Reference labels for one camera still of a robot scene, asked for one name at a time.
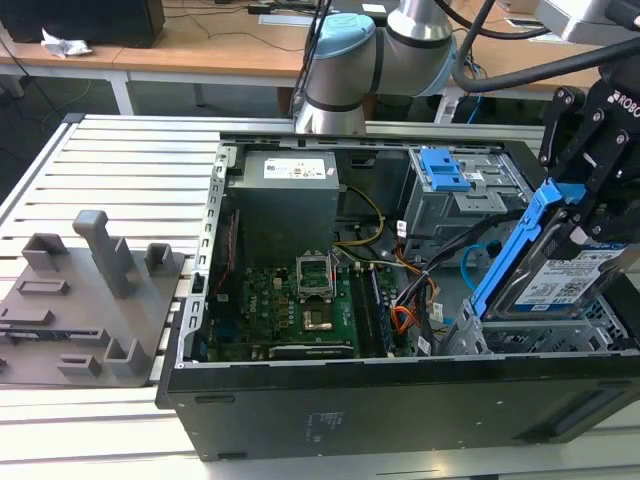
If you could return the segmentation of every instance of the motherboard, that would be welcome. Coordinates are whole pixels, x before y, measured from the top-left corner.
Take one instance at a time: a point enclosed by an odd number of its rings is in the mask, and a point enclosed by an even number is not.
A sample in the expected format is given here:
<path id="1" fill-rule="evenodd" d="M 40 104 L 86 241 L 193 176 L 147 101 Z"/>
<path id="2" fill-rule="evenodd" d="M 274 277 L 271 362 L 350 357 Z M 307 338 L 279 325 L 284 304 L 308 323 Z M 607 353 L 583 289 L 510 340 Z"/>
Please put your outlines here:
<path id="1" fill-rule="evenodd" d="M 209 361 L 403 354 L 391 333 L 389 306 L 398 293 L 391 268 L 326 265 L 324 258 L 302 268 L 298 261 L 288 268 L 246 269 L 239 317 L 212 318 Z"/>

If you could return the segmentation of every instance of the green motherboard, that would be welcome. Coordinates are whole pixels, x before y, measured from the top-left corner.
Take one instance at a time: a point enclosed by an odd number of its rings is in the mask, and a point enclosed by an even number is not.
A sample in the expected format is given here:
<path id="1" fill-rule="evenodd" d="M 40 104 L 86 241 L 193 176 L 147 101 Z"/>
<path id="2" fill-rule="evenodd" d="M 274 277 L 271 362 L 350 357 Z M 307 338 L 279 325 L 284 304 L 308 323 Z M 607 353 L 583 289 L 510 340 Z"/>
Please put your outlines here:
<path id="1" fill-rule="evenodd" d="M 214 320 L 209 361 L 267 360 L 271 346 L 300 344 L 343 345 L 353 348 L 354 356 L 359 357 L 350 279 L 353 268 L 338 267 L 331 278 L 327 278 L 324 266 L 306 270 L 300 281 L 302 287 L 329 285 L 332 293 L 327 301 L 312 297 L 304 302 L 299 300 L 295 267 L 247 269 L 242 277 L 240 317 L 234 325 L 233 341 L 219 341 Z M 378 269 L 376 275 L 381 300 L 388 306 L 397 295 L 395 275 L 389 268 Z"/>

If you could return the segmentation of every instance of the aluminum extrusion table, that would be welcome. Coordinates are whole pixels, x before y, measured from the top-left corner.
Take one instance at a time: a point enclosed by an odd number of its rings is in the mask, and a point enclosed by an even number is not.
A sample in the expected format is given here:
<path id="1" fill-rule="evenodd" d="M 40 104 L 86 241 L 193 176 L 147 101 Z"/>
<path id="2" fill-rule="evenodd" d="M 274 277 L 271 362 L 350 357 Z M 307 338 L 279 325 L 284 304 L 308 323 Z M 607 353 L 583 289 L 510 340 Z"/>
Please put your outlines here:
<path id="1" fill-rule="evenodd" d="M 71 220 L 81 208 L 106 210 L 109 231 L 125 235 L 131 248 L 155 240 L 170 243 L 189 256 L 183 270 L 188 275 L 219 132 L 225 130 L 286 133 L 291 124 L 119 116 L 63 123 L 0 207 L 0 299 L 25 265 L 20 251 L 33 232 L 55 232 L 68 245 L 80 244 Z M 371 123 L 368 130 L 439 138 L 498 136 L 524 140 L 534 151 L 542 138 L 539 127 Z M 186 279 L 180 281 L 167 327 L 187 286 Z M 0 478 L 640 477 L 640 403 L 565 445 L 201 463 L 176 415 L 154 406 L 153 384 L 167 341 L 165 334 L 146 388 L 0 386 Z"/>

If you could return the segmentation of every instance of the gray plastic holder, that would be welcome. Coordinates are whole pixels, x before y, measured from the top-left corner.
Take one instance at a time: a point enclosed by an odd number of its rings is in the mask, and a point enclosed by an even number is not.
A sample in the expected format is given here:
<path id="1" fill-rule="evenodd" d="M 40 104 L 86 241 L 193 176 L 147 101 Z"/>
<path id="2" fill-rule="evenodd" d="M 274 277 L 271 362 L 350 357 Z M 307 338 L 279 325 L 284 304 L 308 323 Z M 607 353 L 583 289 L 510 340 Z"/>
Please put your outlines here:
<path id="1" fill-rule="evenodd" d="M 0 304 L 0 383 L 135 387 L 146 383 L 184 255 L 153 243 L 130 251 L 103 211 L 73 229 L 86 248 L 34 234 L 28 266 Z"/>

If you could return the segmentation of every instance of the floor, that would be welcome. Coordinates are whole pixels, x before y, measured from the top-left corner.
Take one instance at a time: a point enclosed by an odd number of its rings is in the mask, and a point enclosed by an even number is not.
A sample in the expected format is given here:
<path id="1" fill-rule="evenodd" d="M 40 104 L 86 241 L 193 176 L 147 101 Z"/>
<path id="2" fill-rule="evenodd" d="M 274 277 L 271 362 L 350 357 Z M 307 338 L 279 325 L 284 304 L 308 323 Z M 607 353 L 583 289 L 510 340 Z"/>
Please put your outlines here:
<path id="1" fill-rule="evenodd" d="M 0 91 L 0 203 L 11 191 L 68 112 L 117 114 L 118 109 L 106 81 L 38 78 L 22 79 L 25 96 L 13 99 Z M 135 82 L 132 94 L 142 115 L 280 117 L 274 88 L 205 85 L 207 105 L 197 107 L 188 84 Z M 40 93 L 45 92 L 55 109 Z M 377 119 L 431 122 L 438 99 L 382 97 Z M 478 105 L 465 99 L 455 123 L 466 123 Z M 483 99 L 474 123 L 540 124 L 543 102 Z"/>

